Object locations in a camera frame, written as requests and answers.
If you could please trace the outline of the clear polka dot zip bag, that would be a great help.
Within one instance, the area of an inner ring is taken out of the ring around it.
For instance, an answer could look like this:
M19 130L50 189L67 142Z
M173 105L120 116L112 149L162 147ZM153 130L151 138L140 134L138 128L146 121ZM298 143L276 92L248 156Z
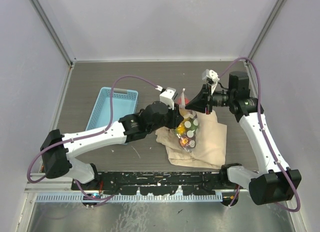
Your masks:
M183 88L180 95L186 96L186 89ZM192 152L196 147L196 135L199 130L199 120L197 113L192 110L187 110L182 106L179 106L180 114L184 117L183 122L178 128L173 130L173 133L178 138L178 143L182 149L186 152Z

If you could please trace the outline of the red fake apple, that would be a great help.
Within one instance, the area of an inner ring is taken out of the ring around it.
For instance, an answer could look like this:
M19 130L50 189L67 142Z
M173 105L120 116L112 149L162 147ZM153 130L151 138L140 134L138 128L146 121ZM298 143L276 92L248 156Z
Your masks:
M179 106L182 106L182 107L184 107L188 102L189 102L189 99L186 96L183 96L183 95L178 96L175 99L175 103L177 103Z

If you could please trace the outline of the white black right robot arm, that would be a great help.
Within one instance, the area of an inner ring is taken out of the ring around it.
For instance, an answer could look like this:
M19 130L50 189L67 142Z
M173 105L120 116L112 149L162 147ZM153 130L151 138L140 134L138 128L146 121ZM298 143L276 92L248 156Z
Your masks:
M237 123L245 132L255 154L258 171L253 172L239 163L223 165L219 171L219 182L230 189L235 184L249 191L256 205L291 200L302 176L291 169L283 159L267 126L266 117L258 98L251 96L250 80L246 72L231 72L228 88L217 91L218 74L205 70L205 84L186 108L209 114L214 107L228 107Z

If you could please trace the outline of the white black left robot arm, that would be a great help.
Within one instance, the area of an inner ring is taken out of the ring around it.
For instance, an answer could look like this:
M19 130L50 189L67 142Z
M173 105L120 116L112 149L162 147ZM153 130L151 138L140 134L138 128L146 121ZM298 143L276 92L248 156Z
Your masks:
M69 177L87 189L94 190L100 185L95 165L83 163L76 157L101 147L144 139L162 127L175 129L182 121L178 104L170 108L165 103L156 101L138 113L120 118L109 127L72 134L52 130L40 148L45 177Z

